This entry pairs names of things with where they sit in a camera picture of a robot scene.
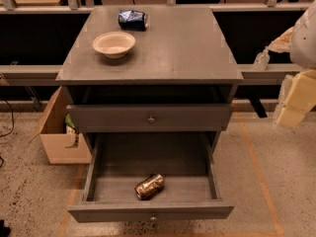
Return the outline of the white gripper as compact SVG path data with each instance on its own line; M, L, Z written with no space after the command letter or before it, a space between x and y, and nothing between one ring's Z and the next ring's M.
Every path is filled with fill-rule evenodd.
M276 124L285 128L297 127L306 113L316 106L316 70L300 72L292 79L284 105L276 108Z

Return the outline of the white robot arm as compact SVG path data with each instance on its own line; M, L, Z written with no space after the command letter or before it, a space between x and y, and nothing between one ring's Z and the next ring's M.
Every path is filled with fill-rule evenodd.
M285 99L276 108L276 125L294 128L316 106L316 1L292 28L268 45L268 50L288 52L291 62L304 68L283 81Z

